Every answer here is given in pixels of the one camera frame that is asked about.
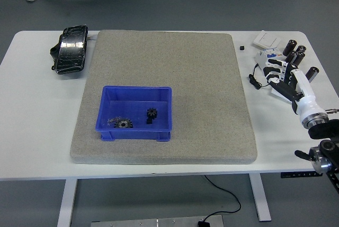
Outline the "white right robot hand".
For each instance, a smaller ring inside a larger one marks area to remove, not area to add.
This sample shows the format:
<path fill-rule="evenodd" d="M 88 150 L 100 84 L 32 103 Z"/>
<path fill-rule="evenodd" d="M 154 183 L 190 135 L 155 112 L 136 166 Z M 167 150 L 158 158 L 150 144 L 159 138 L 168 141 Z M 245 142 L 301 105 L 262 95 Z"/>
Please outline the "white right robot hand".
<path fill-rule="evenodd" d="M 326 111 L 316 102 L 306 75 L 294 64 L 268 58 L 263 74 L 270 86 L 292 104 L 295 114 L 306 129 L 328 122 Z"/>

